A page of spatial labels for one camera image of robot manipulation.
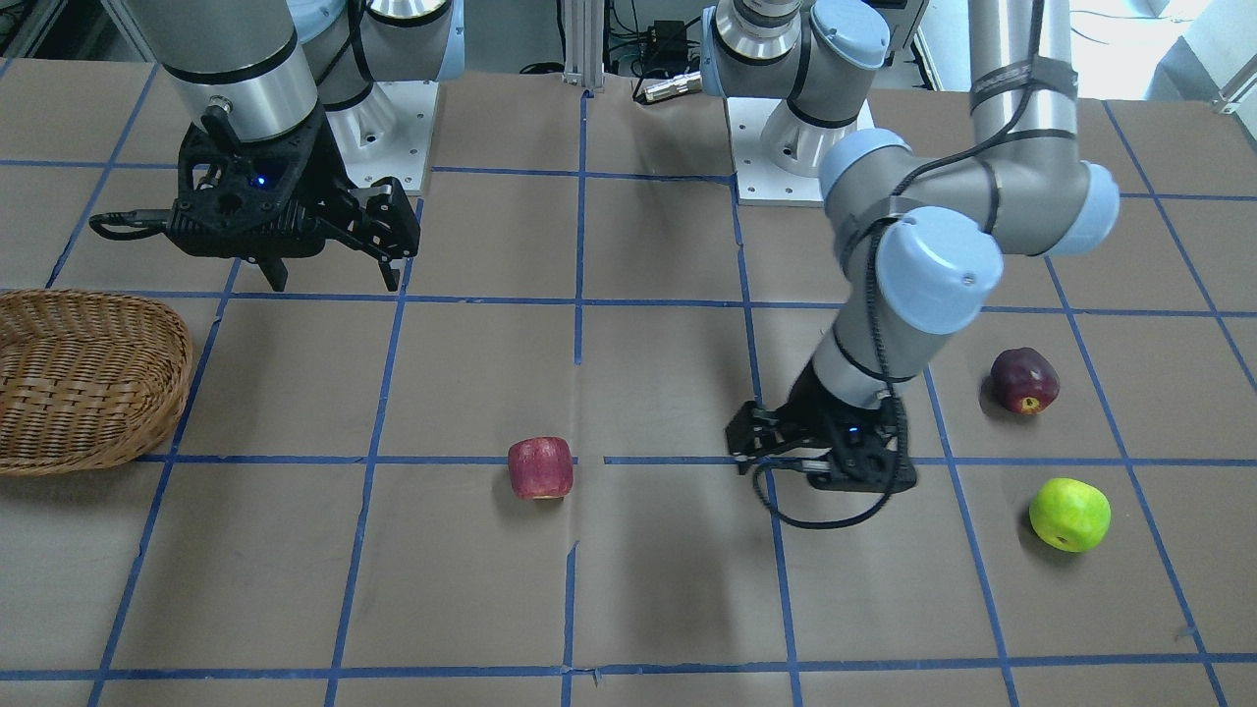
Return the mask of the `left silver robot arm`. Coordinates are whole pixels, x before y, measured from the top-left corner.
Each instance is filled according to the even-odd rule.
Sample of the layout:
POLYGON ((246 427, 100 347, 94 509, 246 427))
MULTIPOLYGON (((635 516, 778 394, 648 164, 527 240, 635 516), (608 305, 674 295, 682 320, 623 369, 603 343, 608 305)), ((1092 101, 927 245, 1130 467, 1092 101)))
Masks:
POLYGON ((903 385, 973 321, 1006 255, 1085 253, 1117 223, 1112 174, 1077 146, 1067 1, 970 1, 974 146, 921 157, 854 130, 890 31, 862 1, 720 1, 703 13, 704 91, 781 98, 799 125, 843 130, 817 182, 851 296, 781 408, 727 426, 742 474, 817 449, 823 484, 874 487, 906 460, 903 385))

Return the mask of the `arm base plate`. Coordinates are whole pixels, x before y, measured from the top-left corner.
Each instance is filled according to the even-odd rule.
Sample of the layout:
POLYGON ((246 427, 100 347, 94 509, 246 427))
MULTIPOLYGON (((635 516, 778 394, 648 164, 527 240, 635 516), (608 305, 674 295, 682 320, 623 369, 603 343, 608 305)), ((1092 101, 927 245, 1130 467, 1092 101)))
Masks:
POLYGON ((377 83, 358 104, 328 113, 346 174, 356 187, 395 177, 424 196, 441 84, 377 83))
POLYGON ((825 130, 804 125, 786 99, 727 98, 727 122, 740 204, 818 208, 820 165, 833 143, 859 130, 871 130, 869 103, 852 125, 825 130))

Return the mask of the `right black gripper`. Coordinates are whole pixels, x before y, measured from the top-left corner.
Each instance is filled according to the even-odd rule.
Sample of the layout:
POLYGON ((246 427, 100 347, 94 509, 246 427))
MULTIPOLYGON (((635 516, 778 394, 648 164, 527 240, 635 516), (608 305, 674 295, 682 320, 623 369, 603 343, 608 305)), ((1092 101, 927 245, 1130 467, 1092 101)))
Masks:
POLYGON ((270 291, 287 291, 282 258, 310 258, 326 242, 365 253, 386 291, 400 260, 419 254, 420 224, 403 182, 352 189, 322 106, 279 137, 246 142, 222 106, 202 111, 177 156, 172 243, 202 258, 256 260, 270 291))

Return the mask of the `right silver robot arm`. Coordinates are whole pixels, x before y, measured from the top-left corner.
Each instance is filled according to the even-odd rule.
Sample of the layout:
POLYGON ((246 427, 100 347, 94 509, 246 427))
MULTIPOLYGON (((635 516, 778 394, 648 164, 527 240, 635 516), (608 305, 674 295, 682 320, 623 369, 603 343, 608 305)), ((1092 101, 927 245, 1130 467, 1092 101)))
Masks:
POLYGON ((390 82, 453 81, 465 69, 463 1, 129 1, 140 35, 191 125, 165 209, 91 218, 98 237, 163 237, 196 258, 248 260, 272 291, 287 260, 338 242, 368 255, 387 291, 420 249, 403 176, 378 160, 400 143, 390 82))

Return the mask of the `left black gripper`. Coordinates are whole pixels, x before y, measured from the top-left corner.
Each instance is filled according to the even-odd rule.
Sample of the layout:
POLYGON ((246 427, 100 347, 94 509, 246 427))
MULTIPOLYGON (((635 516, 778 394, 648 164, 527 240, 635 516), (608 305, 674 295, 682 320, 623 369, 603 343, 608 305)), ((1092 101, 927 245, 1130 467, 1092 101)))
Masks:
POLYGON ((900 403, 882 391, 874 403, 875 408, 859 408, 835 398, 808 364, 778 413, 817 440, 799 440, 794 426, 748 400, 727 421, 727 452, 737 457, 738 474, 744 477, 757 468, 810 477, 830 476, 833 467, 892 468, 897 453, 890 443, 897 439, 900 403))

